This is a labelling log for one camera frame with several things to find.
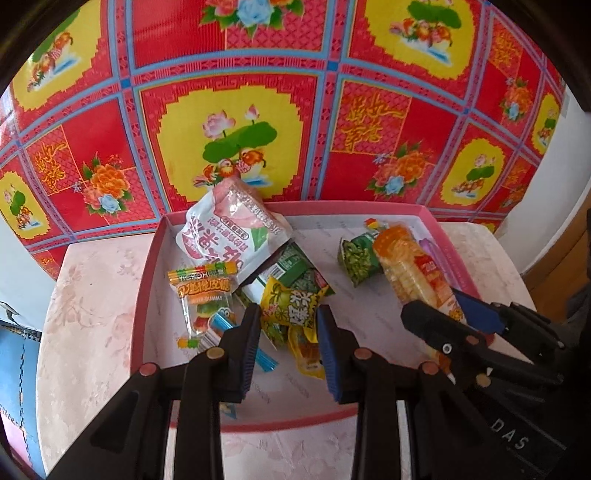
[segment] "green snack bag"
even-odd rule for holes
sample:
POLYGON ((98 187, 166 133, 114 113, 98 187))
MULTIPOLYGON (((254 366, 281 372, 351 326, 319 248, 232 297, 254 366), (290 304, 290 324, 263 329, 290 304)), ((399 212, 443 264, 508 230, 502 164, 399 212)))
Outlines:
MULTIPOLYGON (((260 304, 265 286, 271 277, 276 278, 287 288, 318 293, 328 287, 325 290, 326 296, 335 293, 294 241, 283 245, 254 275, 246 279, 239 289, 243 302, 253 301, 260 304)), ((285 325, 261 319, 261 330, 275 348, 287 344, 288 329, 285 325)))
POLYGON ((354 287, 383 271, 374 253, 374 241, 377 236, 378 232, 368 232, 352 240, 340 241, 337 259, 354 287))

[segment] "screw head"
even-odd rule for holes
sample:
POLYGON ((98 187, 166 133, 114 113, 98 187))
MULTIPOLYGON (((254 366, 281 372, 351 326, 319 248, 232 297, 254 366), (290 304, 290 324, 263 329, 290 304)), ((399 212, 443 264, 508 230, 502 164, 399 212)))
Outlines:
POLYGON ((358 360, 369 360, 373 355, 369 348, 358 348, 353 352, 353 354, 358 360))
POLYGON ((491 386, 491 378, 486 374, 478 374, 476 376, 476 383, 479 387, 486 388, 491 386))
POLYGON ((149 377, 150 375, 154 375, 156 373, 157 368, 158 367, 156 364, 143 364, 139 368, 139 374, 142 377, 149 377))
POLYGON ((427 375, 437 375, 439 372, 439 367, 435 362, 425 362, 421 365, 421 369, 427 375))
POLYGON ((209 358, 210 360, 217 360, 218 358, 221 358, 224 356, 226 352, 224 351, 223 348, 220 348, 218 346, 213 346, 210 349, 207 350, 207 358, 209 358))
POLYGON ((466 341, 470 344, 470 345, 478 345, 478 338, 476 338, 473 335, 468 335, 466 337, 466 341))

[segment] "plastic wrapper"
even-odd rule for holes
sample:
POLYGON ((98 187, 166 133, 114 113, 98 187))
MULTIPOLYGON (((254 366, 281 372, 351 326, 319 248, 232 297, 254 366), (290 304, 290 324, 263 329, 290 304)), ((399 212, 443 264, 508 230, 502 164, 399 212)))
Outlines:
MULTIPOLYGON (((294 241, 287 242, 275 252, 238 291, 246 297, 246 302, 260 303, 267 281, 271 277, 284 287, 311 293, 318 293, 328 287, 326 295, 334 293, 322 274, 294 241)), ((276 348, 287 344, 285 325, 261 320, 261 329, 276 348)))
POLYGON ((318 293, 284 287, 270 277, 262 295, 262 319, 279 325, 299 326, 310 342, 317 343, 316 309, 328 286, 318 293))
POLYGON ((288 344, 301 374, 325 379, 319 345, 308 340, 302 327, 289 327, 288 344))
MULTIPOLYGON (((422 300, 454 320, 466 323, 442 271, 406 226, 397 224, 382 231, 374 242, 374 252, 402 304, 422 300)), ((441 366, 446 366, 445 357, 427 345, 425 348, 441 366)))
POLYGON ((231 292, 236 272, 236 262, 216 262, 168 272, 187 326, 187 337, 179 340, 180 347, 197 348, 199 337, 207 331, 209 319, 215 313, 221 312, 234 320, 231 292))
POLYGON ((374 253, 374 242, 379 233, 388 228, 386 223, 373 218, 365 221, 367 232, 351 240, 341 239, 337 260, 347 276, 357 287, 360 283, 377 273, 382 273, 382 265, 374 253))
POLYGON ((237 287, 291 235, 286 219, 269 212, 256 190, 229 177, 187 211, 176 242, 195 265, 235 262, 237 287))

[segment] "table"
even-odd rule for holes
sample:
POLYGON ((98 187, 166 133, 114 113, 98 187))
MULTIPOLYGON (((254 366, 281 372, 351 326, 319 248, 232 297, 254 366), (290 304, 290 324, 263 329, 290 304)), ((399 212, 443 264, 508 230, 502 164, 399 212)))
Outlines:
MULTIPOLYGON (((441 226, 484 301, 516 301, 534 308, 515 266, 486 227, 441 226)), ((37 368, 37 428, 47 472, 129 377, 135 299, 152 237, 82 242, 66 253, 37 368)), ((355 423, 352 418, 281 432, 223 434, 226 476, 348 479, 355 423)))

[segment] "blue flower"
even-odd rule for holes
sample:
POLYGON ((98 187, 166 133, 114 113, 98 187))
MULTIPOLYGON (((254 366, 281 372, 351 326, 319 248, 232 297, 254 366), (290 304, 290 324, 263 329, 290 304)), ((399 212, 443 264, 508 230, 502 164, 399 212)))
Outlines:
POLYGON ((385 185, 386 195, 395 195, 400 193, 400 190, 404 187, 404 177, 390 177, 385 185))
POLYGON ((273 7, 269 0, 239 0, 236 14, 242 24, 248 28, 253 25, 268 25, 273 7))
POLYGON ((115 212, 119 212, 121 210, 121 205, 115 197, 113 197, 110 193, 107 195, 103 195, 99 198, 100 206, 103 207, 107 212, 113 214, 115 212))
POLYGON ((517 105, 515 102, 513 102, 511 104, 511 106, 509 107, 509 118, 511 120, 517 120, 518 116, 519 116, 519 105, 517 105))

